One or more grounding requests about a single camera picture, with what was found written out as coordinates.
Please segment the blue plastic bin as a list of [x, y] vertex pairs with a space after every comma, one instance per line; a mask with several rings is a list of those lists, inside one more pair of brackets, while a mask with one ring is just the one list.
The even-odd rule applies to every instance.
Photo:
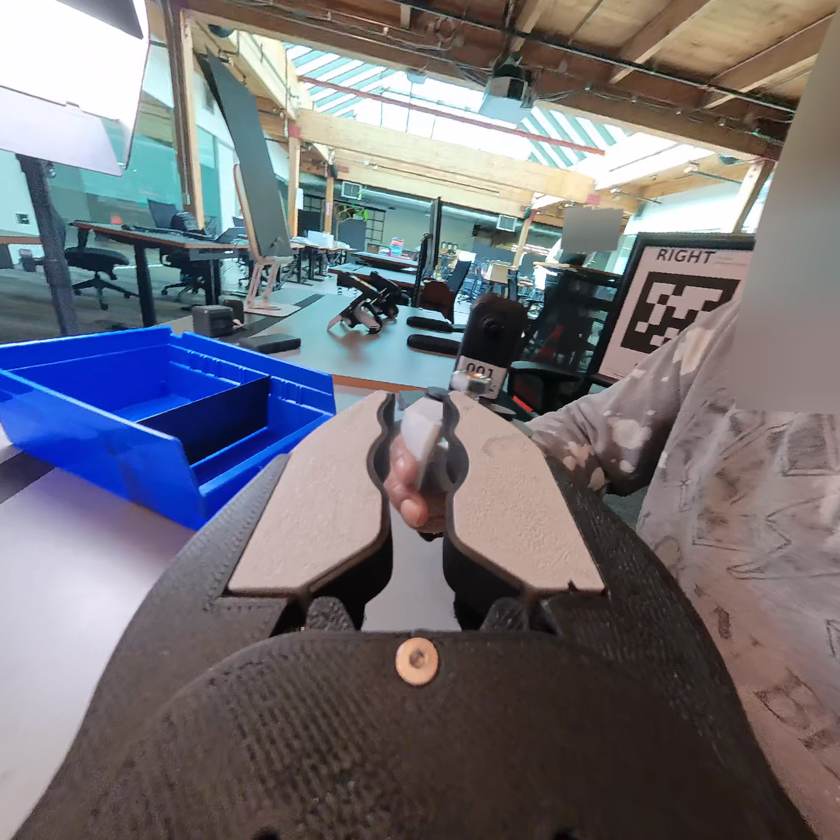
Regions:
[[[138, 423], [263, 375], [267, 426], [196, 465], [177, 438]], [[14, 446], [194, 530], [335, 412], [329, 374], [165, 325], [1, 348]]]

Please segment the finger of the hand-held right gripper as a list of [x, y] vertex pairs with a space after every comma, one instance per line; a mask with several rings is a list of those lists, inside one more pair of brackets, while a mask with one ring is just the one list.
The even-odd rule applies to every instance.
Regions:
[[448, 494], [445, 401], [415, 401], [403, 412], [401, 434], [415, 461], [415, 486], [425, 494]]

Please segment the white light panel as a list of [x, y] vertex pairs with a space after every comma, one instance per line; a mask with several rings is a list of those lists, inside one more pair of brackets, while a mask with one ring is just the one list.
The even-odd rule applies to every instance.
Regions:
[[2, 1], [2, 150], [121, 176], [150, 36], [142, 1]]

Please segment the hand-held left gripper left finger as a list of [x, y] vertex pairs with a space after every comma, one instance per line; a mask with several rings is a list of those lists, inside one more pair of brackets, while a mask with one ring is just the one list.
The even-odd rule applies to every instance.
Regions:
[[294, 447], [228, 581], [232, 594], [332, 595], [365, 607], [384, 590], [392, 529], [378, 457], [394, 405], [394, 394], [373, 392]]

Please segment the black panel on wooden stand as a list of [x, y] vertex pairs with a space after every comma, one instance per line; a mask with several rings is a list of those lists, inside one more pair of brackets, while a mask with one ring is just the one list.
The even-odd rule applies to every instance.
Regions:
[[283, 202], [270, 161], [256, 98], [214, 56], [198, 59], [234, 142], [238, 162], [234, 184], [243, 213], [248, 252], [253, 261], [244, 312], [285, 318], [298, 308], [273, 303], [280, 271], [294, 261]]

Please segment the black mesh office chair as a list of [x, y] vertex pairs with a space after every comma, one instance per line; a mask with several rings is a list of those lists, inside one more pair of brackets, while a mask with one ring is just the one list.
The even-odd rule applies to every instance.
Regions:
[[621, 276], [598, 269], [559, 266], [550, 274], [542, 307], [507, 375], [507, 395], [531, 416], [559, 410], [590, 391], [622, 289]]

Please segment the person's right hand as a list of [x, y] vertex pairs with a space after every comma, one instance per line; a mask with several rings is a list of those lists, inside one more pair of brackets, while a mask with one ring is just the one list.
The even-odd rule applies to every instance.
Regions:
[[417, 459], [400, 434], [392, 441], [389, 463], [384, 488], [393, 509], [426, 541], [440, 538], [446, 525], [447, 493], [436, 485], [419, 484]]

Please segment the black standing panel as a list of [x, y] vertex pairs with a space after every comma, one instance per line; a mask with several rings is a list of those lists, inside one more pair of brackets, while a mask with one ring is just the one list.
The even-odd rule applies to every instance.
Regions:
[[439, 196], [435, 198], [429, 208], [429, 227], [421, 245], [422, 257], [418, 260], [418, 281], [423, 282], [430, 278], [438, 262], [438, 251], [440, 244], [440, 228], [443, 217], [443, 200]]

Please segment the black strapped hand-held device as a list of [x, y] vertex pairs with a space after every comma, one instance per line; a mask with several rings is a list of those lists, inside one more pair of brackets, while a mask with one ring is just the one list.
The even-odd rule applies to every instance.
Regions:
[[330, 320], [327, 330], [341, 323], [347, 329], [363, 326], [368, 334], [378, 334], [383, 325], [380, 313], [382, 292], [366, 280], [345, 271], [339, 272], [337, 284], [341, 288], [355, 289], [358, 295]]
[[375, 289], [371, 300], [373, 311], [380, 317], [395, 321], [399, 316], [399, 306], [403, 303], [403, 290], [389, 277], [373, 269], [366, 282]]

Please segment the dark red chair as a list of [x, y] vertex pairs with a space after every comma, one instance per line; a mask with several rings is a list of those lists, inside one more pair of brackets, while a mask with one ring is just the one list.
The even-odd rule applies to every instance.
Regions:
[[455, 322], [457, 291], [441, 280], [427, 279], [420, 288], [416, 307], [437, 312], [450, 322]]

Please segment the black framed marker board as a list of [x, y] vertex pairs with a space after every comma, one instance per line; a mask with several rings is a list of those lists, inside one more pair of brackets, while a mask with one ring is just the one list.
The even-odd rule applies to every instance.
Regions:
[[594, 381], [622, 380], [699, 316], [738, 301], [754, 246], [752, 234], [638, 234], [593, 360]]

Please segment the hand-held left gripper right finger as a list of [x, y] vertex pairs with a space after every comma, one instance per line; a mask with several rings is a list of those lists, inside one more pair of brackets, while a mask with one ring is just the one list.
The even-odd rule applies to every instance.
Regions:
[[527, 609], [606, 585], [558, 480], [531, 438], [462, 392], [444, 401], [451, 481], [444, 576], [459, 607], [484, 618], [511, 598]]

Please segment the black divider in blue bin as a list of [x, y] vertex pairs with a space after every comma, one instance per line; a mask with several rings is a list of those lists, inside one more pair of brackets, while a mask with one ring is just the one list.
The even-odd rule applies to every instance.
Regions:
[[177, 438], [187, 463], [194, 466], [267, 426], [270, 383], [263, 375], [194, 402], [160, 409], [138, 423]]

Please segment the dark far office desk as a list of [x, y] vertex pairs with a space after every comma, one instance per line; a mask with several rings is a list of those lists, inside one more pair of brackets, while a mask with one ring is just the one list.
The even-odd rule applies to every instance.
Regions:
[[408, 289], [415, 283], [417, 262], [404, 256], [375, 254], [368, 251], [348, 251], [346, 259], [335, 265], [330, 265], [328, 273], [367, 277], [377, 273], [397, 286]]

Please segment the row of office chairs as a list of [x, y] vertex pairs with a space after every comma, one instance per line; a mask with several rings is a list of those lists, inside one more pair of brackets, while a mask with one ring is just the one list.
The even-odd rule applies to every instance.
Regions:
[[528, 255], [517, 269], [503, 260], [476, 257], [457, 292], [456, 311], [466, 312], [468, 305], [486, 293], [516, 298], [530, 312], [541, 308], [545, 294], [534, 278], [534, 260]]

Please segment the wooden-top office desk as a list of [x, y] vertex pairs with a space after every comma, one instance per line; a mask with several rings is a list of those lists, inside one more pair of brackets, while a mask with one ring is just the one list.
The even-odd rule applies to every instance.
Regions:
[[205, 265], [206, 281], [204, 283], [204, 298], [208, 306], [216, 305], [221, 294], [222, 262], [227, 259], [236, 259], [237, 257], [244, 256], [248, 250], [248, 245], [245, 240], [224, 244], [218, 243], [215, 240], [193, 238], [177, 230], [155, 233], [151, 230], [139, 229], [137, 227], [126, 228], [114, 224], [98, 224], [85, 220], [75, 220], [70, 222], [70, 225], [79, 230], [79, 246], [86, 244], [88, 234], [93, 233], [109, 237], [115, 242], [133, 248], [135, 276], [140, 295], [141, 318], [145, 328], [153, 327], [158, 323], [149, 263], [146, 255], [148, 250], [173, 250], [176, 253], [181, 253], [193, 263]]

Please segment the person's right forearm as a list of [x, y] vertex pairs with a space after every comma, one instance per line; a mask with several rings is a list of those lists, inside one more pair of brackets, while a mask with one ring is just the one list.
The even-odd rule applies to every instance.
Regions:
[[527, 423], [532, 441], [581, 488], [627, 495], [647, 485], [694, 385], [712, 395], [739, 313], [736, 301], [647, 355], [621, 381]]

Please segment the dark light stand pole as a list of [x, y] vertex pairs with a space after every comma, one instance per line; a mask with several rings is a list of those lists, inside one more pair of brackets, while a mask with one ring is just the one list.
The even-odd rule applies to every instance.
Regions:
[[79, 323], [65, 256], [66, 235], [56, 220], [56, 210], [49, 193], [46, 163], [24, 154], [16, 154], [16, 157], [35, 212], [38, 236], [44, 251], [43, 269], [59, 333], [62, 336], [76, 335], [79, 333]]

